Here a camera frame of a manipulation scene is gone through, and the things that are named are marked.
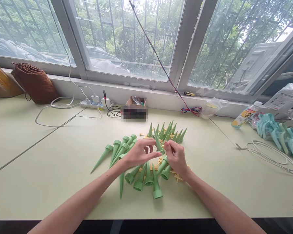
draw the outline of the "hand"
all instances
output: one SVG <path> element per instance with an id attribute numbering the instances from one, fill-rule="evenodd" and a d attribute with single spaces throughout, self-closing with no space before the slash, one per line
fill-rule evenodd
<path id="1" fill-rule="evenodd" d="M 185 148 L 172 140 L 166 141 L 164 145 L 169 165 L 183 177 L 189 170 L 185 158 Z"/>
<path id="2" fill-rule="evenodd" d="M 126 166 L 129 168 L 144 164 L 152 158 L 160 157 L 160 152 L 153 152 L 153 145 L 156 145 L 153 138 L 139 139 L 122 160 L 126 162 Z"/>

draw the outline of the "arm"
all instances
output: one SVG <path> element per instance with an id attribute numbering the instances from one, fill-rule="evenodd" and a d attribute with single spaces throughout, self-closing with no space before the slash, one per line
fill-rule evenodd
<path id="1" fill-rule="evenodd" d="M 170 166 L 200 197 L 204 205 L 227 234 L 265 232 L 233 202 L 198 178 L 188 167 L 184 148 L 174 141 L 165 142 Z"/>
<path id="2" fill-rule="evenodd" d="M 82 220 L 97 205 L 99 198 L 110 184 L 129 167 L 141 165 L 152 158 L 159 157 L 153 152 L 153 138 L 140 139 L 126 156 L 107 170 L 103 175 L 79 190 L 44 220 L 37 224 L 29 234 L 74 233 Z"/>

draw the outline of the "cardboard box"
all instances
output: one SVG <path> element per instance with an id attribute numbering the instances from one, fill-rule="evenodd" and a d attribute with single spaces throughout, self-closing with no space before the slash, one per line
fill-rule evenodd
<path id="1" fill-rule="evenodd" d="M 135 102 L 133 101 L 133 97 L 130 96 L 130 98 L 128 99 L 128 101 L 126 102 L 126 106 L 135 106 L 137 108 L 140 109 L 146 109 L 147 108 L 147 99 L 146 98 L 142 98 L 142 97 L 138 97 L 140 99 L 140 101 L 144 104 L 144 105 L 137 105 L 135 104 Z"/>

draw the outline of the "right hand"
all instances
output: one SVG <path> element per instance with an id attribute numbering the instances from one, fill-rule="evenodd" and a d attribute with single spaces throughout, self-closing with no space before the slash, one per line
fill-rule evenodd
<path id="1" fill-rule="evenodd" d="M 185 158 L 185 148 L 172 140 L 166 141 L 164 145 L 169 165 L 183 177 L 189 170 Z"/>

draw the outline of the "yellow bag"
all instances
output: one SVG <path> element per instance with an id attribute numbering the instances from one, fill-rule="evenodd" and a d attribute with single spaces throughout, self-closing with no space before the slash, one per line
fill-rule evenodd
<path id="1" fill-rule="evenodd" d="M 0 98 L 11 98 L 22 93 L 23 91 L 14 80 L 8 77 L 0 68 Z"/>

